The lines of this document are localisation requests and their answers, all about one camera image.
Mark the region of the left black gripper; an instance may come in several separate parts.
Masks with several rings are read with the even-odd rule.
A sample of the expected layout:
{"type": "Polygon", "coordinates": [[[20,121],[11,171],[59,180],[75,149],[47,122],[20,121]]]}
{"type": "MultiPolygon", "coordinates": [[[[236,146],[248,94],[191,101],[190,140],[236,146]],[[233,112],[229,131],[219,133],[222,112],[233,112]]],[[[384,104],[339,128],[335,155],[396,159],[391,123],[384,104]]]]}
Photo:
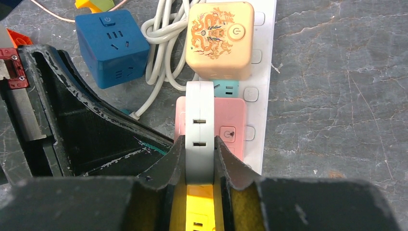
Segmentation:
{"type": "Polygon", "coordinates": [[[171,138],[102,100],[69,54],[49,45],[0,50],[0,169],[38,176],[136,176],[171,138]]]}

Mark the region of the yellow cube socket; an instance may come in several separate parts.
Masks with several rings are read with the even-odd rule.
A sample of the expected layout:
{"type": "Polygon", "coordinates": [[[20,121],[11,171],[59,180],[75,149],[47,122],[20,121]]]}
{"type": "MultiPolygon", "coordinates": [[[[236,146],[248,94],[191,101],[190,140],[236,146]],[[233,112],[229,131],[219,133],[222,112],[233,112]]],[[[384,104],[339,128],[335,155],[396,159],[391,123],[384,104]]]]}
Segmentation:
{"type": "Polygon", "coordinates": [[[244,190],[186,186],[180,211],[172,211],[169,231],[265,231],[256,186],[244,190]]]}

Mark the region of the white adapter plug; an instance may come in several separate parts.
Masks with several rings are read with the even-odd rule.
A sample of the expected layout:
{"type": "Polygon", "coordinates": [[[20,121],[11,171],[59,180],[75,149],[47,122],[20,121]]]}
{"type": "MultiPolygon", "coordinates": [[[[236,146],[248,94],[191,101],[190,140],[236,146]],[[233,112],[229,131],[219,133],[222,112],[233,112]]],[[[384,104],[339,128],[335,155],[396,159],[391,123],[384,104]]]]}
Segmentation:
{"type": "Polygon", "coordinates": [[[186,183],[212,185],[215,147],[213,83],[188,82],[185,109],[186,183]]]}

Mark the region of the blue cube socket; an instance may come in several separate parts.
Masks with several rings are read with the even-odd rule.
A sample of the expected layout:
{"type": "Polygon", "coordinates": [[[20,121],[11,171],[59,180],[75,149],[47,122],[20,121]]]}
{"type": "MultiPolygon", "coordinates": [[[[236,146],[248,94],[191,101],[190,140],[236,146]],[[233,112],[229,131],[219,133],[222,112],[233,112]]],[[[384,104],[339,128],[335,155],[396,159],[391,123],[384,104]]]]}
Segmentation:
{"type": "Polygon", "coordinates": [[[78,15],[75,24],[81,56],[99,88],[144,75],[150,45],[128,10],[78,15]]]}

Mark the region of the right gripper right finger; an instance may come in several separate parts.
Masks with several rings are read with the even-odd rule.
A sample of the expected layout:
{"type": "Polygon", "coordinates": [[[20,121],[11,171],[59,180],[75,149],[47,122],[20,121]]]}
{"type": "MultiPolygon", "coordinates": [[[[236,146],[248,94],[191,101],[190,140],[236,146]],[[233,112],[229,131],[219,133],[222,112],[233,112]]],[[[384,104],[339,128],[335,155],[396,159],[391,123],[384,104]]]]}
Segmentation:
{"type": "Polygon", "coordinates": [[[357,179],[263,177],[215,137],[218,231],[398,231],[382,193],[357,179]]]}

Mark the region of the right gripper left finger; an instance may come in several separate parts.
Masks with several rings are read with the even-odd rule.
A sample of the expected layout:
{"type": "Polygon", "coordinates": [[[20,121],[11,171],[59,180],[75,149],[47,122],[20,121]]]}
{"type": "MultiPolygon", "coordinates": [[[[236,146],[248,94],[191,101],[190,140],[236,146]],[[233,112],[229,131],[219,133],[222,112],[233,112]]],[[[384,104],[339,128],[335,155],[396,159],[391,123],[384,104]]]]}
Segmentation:
{"type": "Polygon", "coordinates": [[[136,177],[32,178],[0,211],[3,231],[183,231],[185,137],[136,177]]]}

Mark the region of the pink cube socket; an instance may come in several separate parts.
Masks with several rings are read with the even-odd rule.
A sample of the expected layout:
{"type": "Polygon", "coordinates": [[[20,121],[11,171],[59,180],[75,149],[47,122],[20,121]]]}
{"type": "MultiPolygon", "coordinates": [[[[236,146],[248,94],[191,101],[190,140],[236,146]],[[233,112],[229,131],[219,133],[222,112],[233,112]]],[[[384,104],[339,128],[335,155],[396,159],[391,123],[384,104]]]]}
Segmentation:
{"type": "MultiPolygon", "coordinates": [[[[214,98],[215,135],[219,136],[229,151],[241,161],[244,153],[246,104],[240,98],[214,98]]],[[[185,97],[176,101],[174,140],[185,134],[185,97]]]]}

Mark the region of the beige dragon cube socket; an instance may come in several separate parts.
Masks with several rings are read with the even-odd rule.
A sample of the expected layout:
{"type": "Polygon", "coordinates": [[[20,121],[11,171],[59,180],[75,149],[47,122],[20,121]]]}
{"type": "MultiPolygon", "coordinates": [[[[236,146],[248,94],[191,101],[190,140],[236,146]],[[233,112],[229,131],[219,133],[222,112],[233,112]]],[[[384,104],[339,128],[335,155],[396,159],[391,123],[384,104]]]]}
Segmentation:
{"type": "Polygon", "coordinates": [[[252,71],[255,12],[246,1],[191,7],[186,62],[202,79],[247,80],[252,71]]]}

